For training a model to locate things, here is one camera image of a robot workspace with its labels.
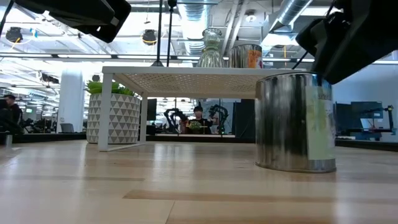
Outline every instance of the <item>white label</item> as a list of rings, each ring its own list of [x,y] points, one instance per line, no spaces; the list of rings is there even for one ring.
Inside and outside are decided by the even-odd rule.
[[[335,158],[335,129],[331,90],[319,86],[305,88],[307,102],[308,159]]]

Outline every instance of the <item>planter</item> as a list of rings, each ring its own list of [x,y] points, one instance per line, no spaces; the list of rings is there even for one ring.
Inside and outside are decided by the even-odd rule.
[[[133,144],[138,140],[140,99],[112,93],[108,144]],[[98,143],[101,94],[92,94],[88,107],[87,141]]]

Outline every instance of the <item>silver metal can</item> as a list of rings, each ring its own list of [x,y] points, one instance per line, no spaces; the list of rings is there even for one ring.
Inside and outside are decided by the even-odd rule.
[[[230,68],[262,68],[262,47],[256,44],[235,46],[229,53]]]
[[[256,85],[256,165],[291,172],[333,172],[331,85],[313,73],[274,75]]]

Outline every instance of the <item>potted plant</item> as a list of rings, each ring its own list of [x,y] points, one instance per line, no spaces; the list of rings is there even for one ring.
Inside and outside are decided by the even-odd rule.
[[[87,141],[98,143],[100,130],[102,83],[89,81],[90,96],[87,119]],[[140,99],[119,83],[112,83],[108,144],[133,144],[138,140]]]

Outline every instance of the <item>wooden table surface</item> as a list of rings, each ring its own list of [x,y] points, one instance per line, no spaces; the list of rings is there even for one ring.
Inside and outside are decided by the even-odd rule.
[[[331,174],[256,167],[253,144],[0,149],[4,224],[398,223],[398,153],[336,148]]]

